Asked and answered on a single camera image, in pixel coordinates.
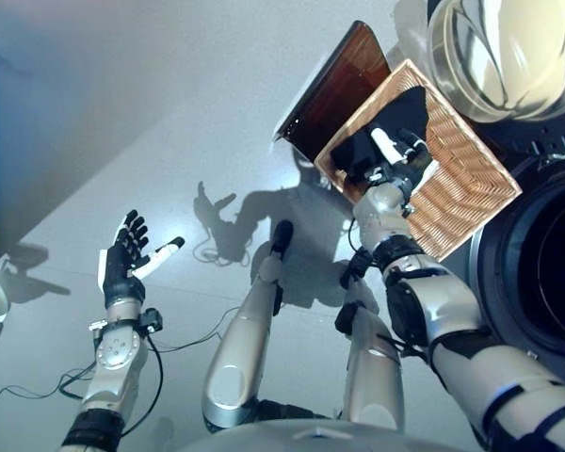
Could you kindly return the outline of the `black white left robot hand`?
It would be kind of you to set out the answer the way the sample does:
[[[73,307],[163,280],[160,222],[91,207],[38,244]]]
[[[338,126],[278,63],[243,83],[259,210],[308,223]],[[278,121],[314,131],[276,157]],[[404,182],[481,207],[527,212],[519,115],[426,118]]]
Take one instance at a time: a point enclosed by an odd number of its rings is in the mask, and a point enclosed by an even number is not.
[[[133,209],[121,220],[110,246],[99,251],[97,282],[106,309],[121,299],[142,303],[145,299],[142,281],[178,252],[185,240],[176,236],[154,251],[145,251],[148,244],[145,218]]]

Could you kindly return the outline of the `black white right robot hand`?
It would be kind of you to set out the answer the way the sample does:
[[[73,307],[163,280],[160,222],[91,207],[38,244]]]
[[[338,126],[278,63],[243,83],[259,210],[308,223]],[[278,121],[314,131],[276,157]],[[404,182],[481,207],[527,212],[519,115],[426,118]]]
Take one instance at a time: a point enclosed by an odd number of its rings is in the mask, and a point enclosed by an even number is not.
[[[440,168],[425,140],[413,131],[400,128],[395,135],[382,128],[369,133],[374,144],[374,162],[363,172],[368,183],[380,185],[394,179],[407,180],[411,193],[417,192]]]

